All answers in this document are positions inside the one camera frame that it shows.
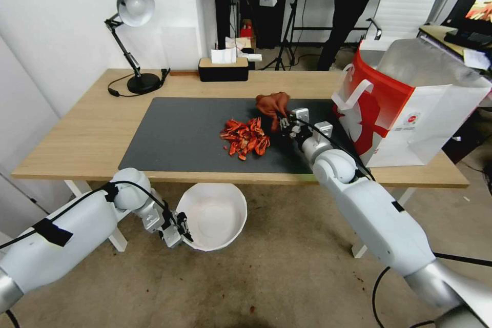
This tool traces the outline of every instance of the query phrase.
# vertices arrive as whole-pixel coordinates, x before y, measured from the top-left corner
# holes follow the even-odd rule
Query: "black pants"
[[[355,27],[368,2],[369,0],[335,0],[333,29],[330,38],[324,43],[318,61],[318,70],[330,69],[335,61],[335,55]]]

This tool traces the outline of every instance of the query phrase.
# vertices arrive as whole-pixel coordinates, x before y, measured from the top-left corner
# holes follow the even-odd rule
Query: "lamp arm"
[[[132,67],[133,71],[135,72],[135,77],[140,78],[142,75],[140,73],[140,64],[137,62],[137,60],[133,57],[132,54],[130,54],[124,47],[123,43],[119,39],[118,35],[116,34],[116,27],[119,27],[123,24],[123,22],[118,22],[114,20],[117,17],[117,14],[112,16],[111,18],[107,19],[104,21],[106,26],[109,28],[111,31],[111,34],[113,35],[114,39],[118,43],[118,46],[121,48],[123,55],[125,56],[127,62],[130,64]]]

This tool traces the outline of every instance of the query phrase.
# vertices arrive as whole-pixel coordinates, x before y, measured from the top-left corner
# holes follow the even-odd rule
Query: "desk lamp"
[[[121,26],[123,23],[131,27],[144,25],[154,13],[154,7],[154,0],[116,0],[117,13],[104,21],[135,72],[135,75],[127,83],[128,90],[135,94],[145,94],[157,90],[162,86],[162,81],[155,74],[140,73],[140,64],[138,64],[133,55],[121,43],[121,40],[116,34],[116,27]]]

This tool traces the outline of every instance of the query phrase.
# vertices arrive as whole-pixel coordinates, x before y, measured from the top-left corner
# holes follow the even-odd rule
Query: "white bowl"
[[[241,233],[248,210],[242,192],[230,183],[197,183],[182,196],[176,211],[188,218],[196,250],[214,251],[228,246]]]

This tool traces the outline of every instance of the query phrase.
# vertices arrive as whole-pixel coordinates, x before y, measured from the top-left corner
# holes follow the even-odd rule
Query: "white chair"
[[[415,38],[436,0],[380,0],[365,35],[365,48],[386,50],[393,41]]]

